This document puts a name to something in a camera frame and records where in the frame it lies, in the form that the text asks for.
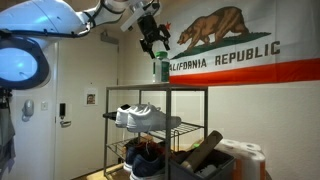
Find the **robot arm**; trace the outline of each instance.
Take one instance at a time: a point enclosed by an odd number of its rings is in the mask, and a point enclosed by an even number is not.
[[[154,41],[163,41],[169,50],[170,34],[164,25],[157,27],[153,18],[160,7],[158,1],[100,0],[94,8],[75,12],[62,0],[30,0],[0,12],[0,87],[45,85],[50,68],[43,49],[62,38],[83,37],[101,24],[117,23],[128,8],[133,15],[121,29],[131,30],[137,22],[144,35],[142,49],[152,58]]]

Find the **metal shelving unit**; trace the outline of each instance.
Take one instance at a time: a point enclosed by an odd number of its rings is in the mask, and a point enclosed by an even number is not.
[[[139,103],[141,103],[144,91],[163,91],[166,96],[166,130],[148,132],[151,136],[158,139],[165,140],[166,142],[166,156],[165,156],[165,179],[170,179],[170,167],[169,167],[169,154],[171,152],[171,138],[181,136],[183,134],[203,128],[204,137],[208,136],[208,87],[205,86],[187,86],[187,85],[175,85],[170,83],[160,84],[145,84],[145,85],[129,85],[129,86],[110,86],[106,88],[106,112],[109,112],[109,95],[110,91],[114,90],[135,90],[138,91]],[[172,103],[172,91],[202,91],[204,92],[204,120],[203,126],[182,122],[182,124],[174,129],[170,127],[171,117],[171,103]],[[108,144],[108,119],[105,121],[105,149],[104,149],[104,176],[107,177],[107,150],[111,150],[116,153],[120,158],[124,160],[122,156],[122,147],[129,142],[130,139],[120,141],[116,143]]]

